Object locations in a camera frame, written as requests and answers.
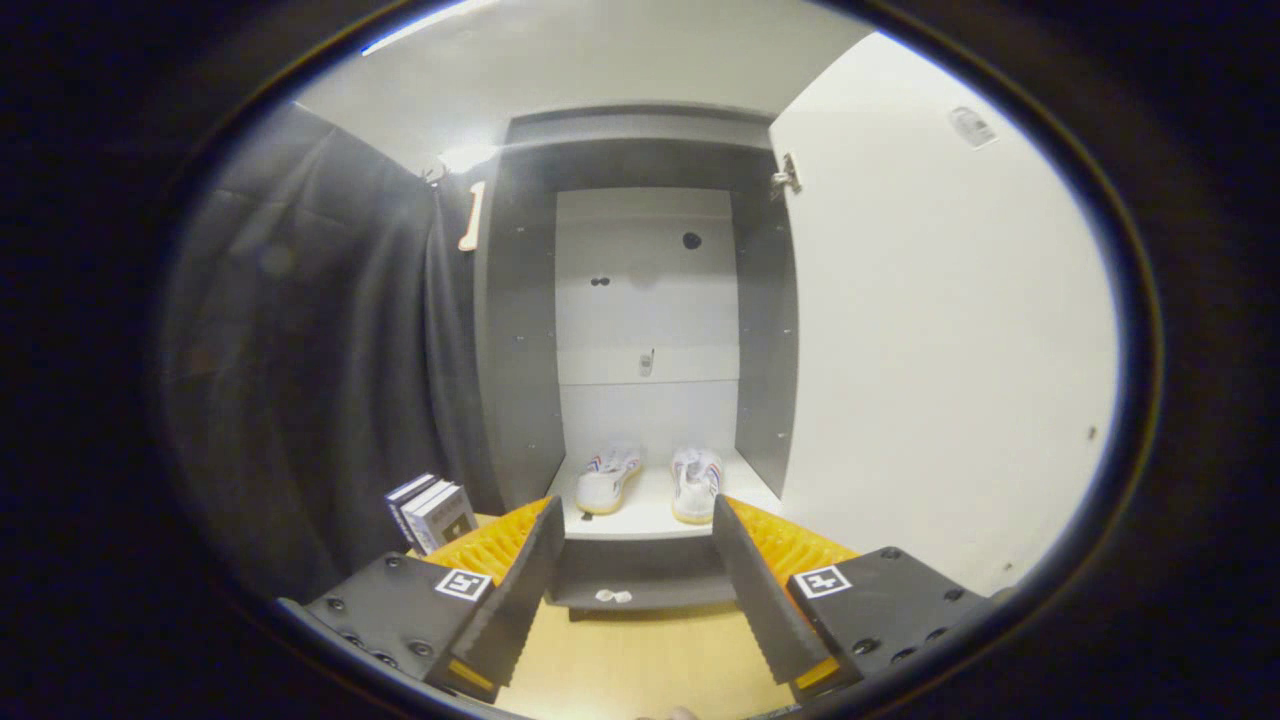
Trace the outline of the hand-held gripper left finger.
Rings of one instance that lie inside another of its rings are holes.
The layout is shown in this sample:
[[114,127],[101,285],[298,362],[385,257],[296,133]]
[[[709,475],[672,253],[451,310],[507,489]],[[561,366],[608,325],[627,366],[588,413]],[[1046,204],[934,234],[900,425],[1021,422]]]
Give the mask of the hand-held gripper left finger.
[[306,602],[278,603],[366,666],[490,703],[515,676],[563,546],[562,503],[545,497],[424,557],[387,552]]

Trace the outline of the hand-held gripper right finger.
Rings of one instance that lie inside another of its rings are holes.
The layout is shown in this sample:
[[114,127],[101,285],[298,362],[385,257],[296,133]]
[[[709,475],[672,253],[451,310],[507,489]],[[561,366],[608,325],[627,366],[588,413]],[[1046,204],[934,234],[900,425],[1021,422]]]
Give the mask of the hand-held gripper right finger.
[[856,553],[728,496],[712,539],[772,676],[800,701],[887,673],[991,606],[901,548]]

